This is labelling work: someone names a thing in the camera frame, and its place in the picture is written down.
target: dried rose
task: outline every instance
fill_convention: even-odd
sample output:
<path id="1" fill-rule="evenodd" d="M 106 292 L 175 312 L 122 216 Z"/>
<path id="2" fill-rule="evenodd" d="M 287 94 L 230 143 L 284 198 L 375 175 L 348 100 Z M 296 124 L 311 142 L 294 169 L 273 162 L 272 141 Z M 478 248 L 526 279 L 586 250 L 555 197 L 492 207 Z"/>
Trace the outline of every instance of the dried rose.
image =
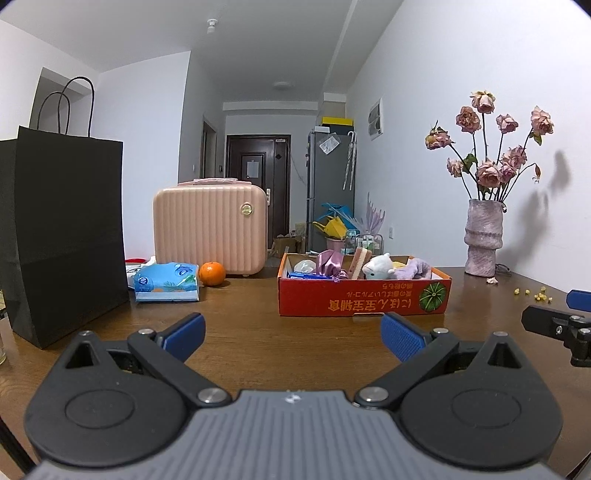
<path id="1" fill-rule="evenodd" d="M 429 150 L 446 147 L 452 144 L 452 139 L 449 138 L 447 132 L 441 127 L 434 127 L 425 137 L 425 145 Z"/>
<path id="2" fill-rule="evenodd" d="M 447 159 L 447 171 L 452 175 L 452 177 L 460 178 L 462 176 L 462 170 L 464 168 L 464 164 L 460 160 L 452 160 L 451 158 Z"/>
<path id="3" fill-rule="evenodd" d="M 494 189 L 501 183 L 501 175 L 496 165 L 487 160 L 476 169 L 476 178 L 483 187 Z"/>
<path id="4" fill-rule="evenodd" d="M 486 90 L 478 90 L 470 95 L 472 106 L 480 113 L 492 113 L 495 111 L 495 96 Z"/>
<path id="5" fill-rule="evenodd" d="M 544 112 L 539 106 L 535 106 L 531 112 L 531 128 L 536 135 L 554 133 L 554 123 L 550 120 L 550 114 Z"/>
<path id="6" fill-rule="evenodd" d="M 535 177 L 532 178 L 534 183 L 540 183 L 541 176 L 542 176 L 542 171 L 540 170 L 538 164 L 535 164 Z"/>
<path id="7" fill-rule="evenodd" d="M 513 170 L 519 170 L 527 162 L 525 149 L 521 145 L 510 148 L 506 153 L 503 153 L 502 162 L 509 165 Z"/>
<path id="8" fill-rule="evenodd" d="M 519 126 L 515 119 L 509 114 L 496 117 L 496 124 L 499 126 L 499 130 L 501 130 L 502 134 L 514 132 Z"/>
<path id="9" fill-rule="evenodd" d="M 463 106 L 460 113 L 456 115 L 456 125 L 462 127 L 462 132 L 470 134 L 481 129 L 478 114 L 470 106 Z"/>
<path id="10" fill-rule="evenodd" d="M 501 165 L 501 168 L 499 169 L 501 183 L 509 182 L 509 180 L 515 176 L 515 173 L 516 173 L 516 171 L 513 167 L 511 167 L 507 163 L 503 163 L 503 165 Z"/>

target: red cardboard box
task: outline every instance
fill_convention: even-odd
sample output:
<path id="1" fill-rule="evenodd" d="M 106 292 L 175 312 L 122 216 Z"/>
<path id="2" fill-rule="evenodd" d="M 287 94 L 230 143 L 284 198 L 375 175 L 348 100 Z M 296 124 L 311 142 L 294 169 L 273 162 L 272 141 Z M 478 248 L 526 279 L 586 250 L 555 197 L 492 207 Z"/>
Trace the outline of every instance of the red cardboard box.
<path id="1" fill-rule="evenodd" d="M 401 315 L 443 313 L 452 278 L 433 268 L 431 280 L 302 280 L 287 278 L 300 260 L 315 257 L 285 254 L 277 276 L 279 315 L 290 317 L 350 317 L 354 314 L 396 312 Z M 410 256 L 391 256 L 407 263 Z M 343 268 L 348 270 L 352 255 Z"/>

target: stuffed toy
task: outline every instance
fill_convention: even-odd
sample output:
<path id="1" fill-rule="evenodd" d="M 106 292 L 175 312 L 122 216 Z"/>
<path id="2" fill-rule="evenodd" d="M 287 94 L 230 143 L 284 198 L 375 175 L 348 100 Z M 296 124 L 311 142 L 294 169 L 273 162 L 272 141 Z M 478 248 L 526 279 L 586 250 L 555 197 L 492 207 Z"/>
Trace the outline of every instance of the stuffed toy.
<path id="1" fill-rule="evenodd" d="M 431 280 L 431 265 L 420 258 L 411 258 L 404 267 L 392 271 L 392 280 Z"/>
<path id="2" fill-rule="evenodd" d="M 393 269 L 390 254 L 377 255 L 367 262 L 361 269 L 367 280 L 389 280 Z"/>

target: dark brown door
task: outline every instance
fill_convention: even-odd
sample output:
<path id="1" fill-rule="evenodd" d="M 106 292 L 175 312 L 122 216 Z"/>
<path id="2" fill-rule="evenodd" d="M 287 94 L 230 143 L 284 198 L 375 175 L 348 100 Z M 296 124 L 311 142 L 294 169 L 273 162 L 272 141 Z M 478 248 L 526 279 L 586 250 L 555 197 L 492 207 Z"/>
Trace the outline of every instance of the dark brown door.
<path id="1" fill-rule="evenodd" d="M 268 247 L 289 233 L 289 135 L 228 135 L 226 176 L 252 182 L 270 195 Z"/>

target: potted plant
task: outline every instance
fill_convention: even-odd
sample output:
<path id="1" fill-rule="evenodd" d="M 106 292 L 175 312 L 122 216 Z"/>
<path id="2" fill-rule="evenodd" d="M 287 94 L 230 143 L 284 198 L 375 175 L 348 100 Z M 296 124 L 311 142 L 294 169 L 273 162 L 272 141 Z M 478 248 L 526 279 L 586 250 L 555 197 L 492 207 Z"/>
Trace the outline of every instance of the potted plant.
<path id="1" fill-rule="evenodd" d="M 457 159 L 447 159 L 447 169 L 452 177 L 462 179 L 464 187 L 470 197 L 466 236 L 464 241 L 468 245 L 468 259 L 466 273 L 480 277 L 492 277 L 495 274 L 496 250 L 503 246 L 503 213 L 506 212 L 505 201 L 519 178 L 531 167 L 534 167 L 533 180 L 539 183 L 541 170 L 537 163 L 529 163 L 525 153 L 530 138 L 542 144 L 542 137 L 554 131 L 554 124 L 550 115 L 538 106 L 531 112 L 531 129 L 523 145 L 508 149 L 501 154 L 505 135 L 514 132 L 519 124 L 509 115 L 496 117 L 496 124 L 501 132 L 498 151 L 489 156 L 486 142 L 485 115 L 495 110 L 495 97 L 491 92 L 479 90 L 474 92 L 472 106 L 463 106 L 456 116 L 456 125 L 462 132 L 472 135 L 474 148 L 466 156 L 460 155 L 453 146 L 454 142 L 448 132 L 437 123 L 425 138 L 425 145 L 429 150 L 450 147 Z M 484 152 L 476 150 L 476 132 L 482 130 Z M 476 195 L 474 198 L 466 184 L 474 181 Z"/>

